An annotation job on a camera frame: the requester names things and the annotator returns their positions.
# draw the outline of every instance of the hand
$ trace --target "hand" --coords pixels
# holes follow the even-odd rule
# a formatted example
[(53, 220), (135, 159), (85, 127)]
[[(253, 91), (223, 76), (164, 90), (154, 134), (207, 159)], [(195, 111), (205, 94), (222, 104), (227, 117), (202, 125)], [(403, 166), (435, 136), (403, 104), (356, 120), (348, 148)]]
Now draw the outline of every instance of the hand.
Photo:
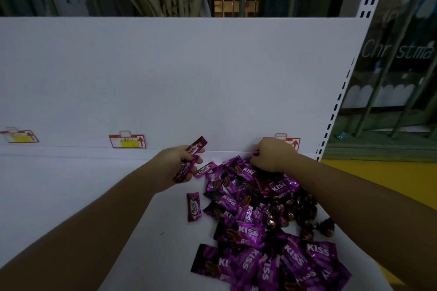
[[(162, 150), (149, 162), (139, 167), (138, 171), (144, 173), (144, 177), (153, 182), (156, 193), (167, 190), (176, 184), (174, 177), (183, 165), (181, 159), (187, 161), (193, 160), (193, 157), (186, 151), (187, 147), (188, 145), (182, 145)], [(196, 163), (202, 162), (202, 158), (198, 158), (196, 161)], [(183, 183), (188, 182), (196, 172), (197, 168), (193, 167), (183, 180)]]
[(285, 173), (287, 162), (298, 154), (293, 145), (277, 138), (263, 138), (258, 144), (258, 150), (259, 156), (253, 157), (250, 163), (273, 173)]

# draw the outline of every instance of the white surface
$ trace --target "white surface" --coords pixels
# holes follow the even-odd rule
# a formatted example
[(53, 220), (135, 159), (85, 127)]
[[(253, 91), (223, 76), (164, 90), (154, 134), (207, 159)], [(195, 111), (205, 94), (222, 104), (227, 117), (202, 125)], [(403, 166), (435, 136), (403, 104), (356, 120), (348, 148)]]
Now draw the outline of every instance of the white surface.
[(358, 18), (0, 18), (0, 129), (30, 129), (36, 146), (92, 148), (111, 147), (108, 135), (122, 130), (144, 134), (150, 149), (203, 135), (218, 151), (287, 133), (315, 153), (367, 27)]
[[(202, 157), (220, 163), (224, 154), (236, 152), (206, 152)], [(0, 211), (8, 212), (0, 215), (0, 266), (142, 163), (0, 155)], [(224, 282), (190, 272), (199, 244), (215, 244), (216, 222), (211, 217), (187, 222), (185, 194), (202, 193), (204, 181), (194, 179), (153, 198), (101, 291), (229, 289)], [(208, 201), (201, 195), (202, 209)], [(325, 217), (319, 207), (318, 220)], [(287, 231), (296, 234), (295, 223)], [(377, 264), (341, 230), (337, 228), (330, 240), (337, 243), (339, 259), (353, 275), (345, 290), (391, 290)]]

